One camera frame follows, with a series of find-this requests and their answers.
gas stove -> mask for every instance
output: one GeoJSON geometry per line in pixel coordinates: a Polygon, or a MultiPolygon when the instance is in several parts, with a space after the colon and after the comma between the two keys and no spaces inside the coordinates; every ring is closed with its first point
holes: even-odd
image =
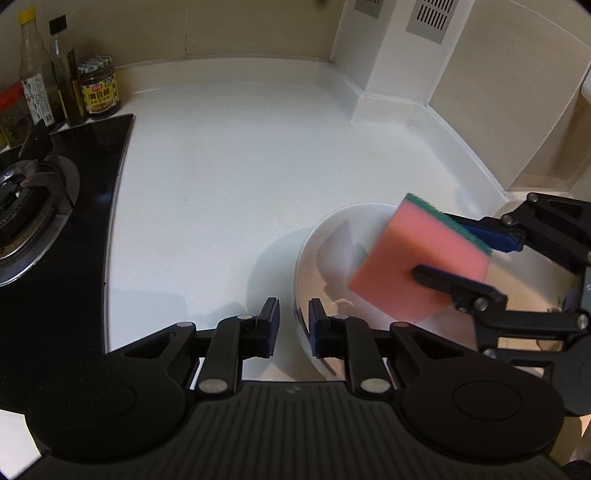
{"type": "Polygon", "coordinates": [[[105,352],[105,271],[133,115],[58,132],[36,126],[0,155],[0,408],[105,352]]]}

sponge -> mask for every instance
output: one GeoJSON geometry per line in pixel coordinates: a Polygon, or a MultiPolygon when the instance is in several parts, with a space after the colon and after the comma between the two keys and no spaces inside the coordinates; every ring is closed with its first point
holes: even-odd
{"type": "Polygon", "coordinates": [[[483,281],[491,253],[462,225],[409,193],[347,287],[393,319],[416,323],[452,301],[415,282],[414,267],[429,265],[483,281]]]}

sauce jar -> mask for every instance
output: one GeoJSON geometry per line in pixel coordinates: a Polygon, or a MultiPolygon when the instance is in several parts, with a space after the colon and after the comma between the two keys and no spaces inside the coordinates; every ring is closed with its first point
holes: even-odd
{"type": "Polygon", "coordinates": [[[91,118],[113,115],[121,108],[111,55],[97,55],[78,66],[80,87],[91,118]]]}
{"type": "Polygon", "coordinates": [[[21,82],[0,93],[0,129],[10,148],[23,144],[33,129],[33,119],[21,82]]]}

black stovetop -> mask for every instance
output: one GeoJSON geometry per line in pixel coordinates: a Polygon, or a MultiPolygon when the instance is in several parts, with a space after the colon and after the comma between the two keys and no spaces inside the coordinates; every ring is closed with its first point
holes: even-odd
{"type": "MultiPolygon", "coordinates": [[[[52,153],[80,171],[59,237],[18,280],[0,287],[0,408],[23,412],[47,376],[105,351],[105,260],[116,182],[133,115],[52,135],[52,153]]],[[[0,155],[0,171],[18,149],[0,155]]]]}

white countertop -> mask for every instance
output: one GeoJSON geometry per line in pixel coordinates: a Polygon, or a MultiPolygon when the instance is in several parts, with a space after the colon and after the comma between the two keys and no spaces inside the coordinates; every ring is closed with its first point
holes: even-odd
{"type": "MultiPolygon", "coordinates": [[[[420,125],[350,123],[325,88],[287,83],[178,85],[126,101],[136,120],[109,257],[111,349],[179,321],[211,328],[257,314],[275,296],[275,356],[246,361],[245,378],[320,380],[291,317],[293,267],[316,222],[407,192],[459,215],[493,213],[420,125]]],[[[14,475],[32,450],[22,418],[4,417],[0,469],[14,475]]]]}

